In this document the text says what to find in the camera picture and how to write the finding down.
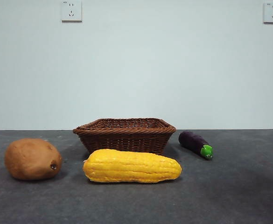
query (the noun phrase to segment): brown potato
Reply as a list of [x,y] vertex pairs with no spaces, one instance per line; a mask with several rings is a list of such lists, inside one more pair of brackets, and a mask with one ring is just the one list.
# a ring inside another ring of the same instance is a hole
[[62,157],[58,150],[47,141],[20,139],[8,146],[5,153],[5,165],[16,179],[48,179],[59,172]]

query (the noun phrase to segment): yellow corn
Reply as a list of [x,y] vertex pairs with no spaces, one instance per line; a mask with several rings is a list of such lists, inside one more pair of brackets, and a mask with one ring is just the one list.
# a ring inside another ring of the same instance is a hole
[[100,149],[84,162],[83,170],[94,182],[157,183],[178,178],[182,168],[161,155]]

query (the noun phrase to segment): brown wicker basket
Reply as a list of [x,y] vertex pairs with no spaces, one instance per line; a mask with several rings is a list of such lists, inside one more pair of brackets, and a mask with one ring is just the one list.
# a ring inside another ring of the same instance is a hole
[[176,131],[156,118],[98,119],[73,130],[90,153],[102,148],[162,154]]

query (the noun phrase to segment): eggplant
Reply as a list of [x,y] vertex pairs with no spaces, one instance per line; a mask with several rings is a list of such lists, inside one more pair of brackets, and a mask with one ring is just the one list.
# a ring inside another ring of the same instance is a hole
[[179,142],[184,148],[193,151],[207,160],[213,157],[212,146],[200,135],[184,131],[179,135]]

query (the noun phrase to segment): gray carpet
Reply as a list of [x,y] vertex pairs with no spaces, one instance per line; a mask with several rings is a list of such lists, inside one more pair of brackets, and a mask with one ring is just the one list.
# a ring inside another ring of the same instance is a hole
[[[206,161],[182,148],[181,130],[164,155],[181,176],[158,184],[92,183],[87,150],[71,131],[0,131],[0,224],[273,224],[273,130],[197,130],[214,148]],[[8,144],[49,140],[63,157],[45,181],[18,181],[4,166]]]

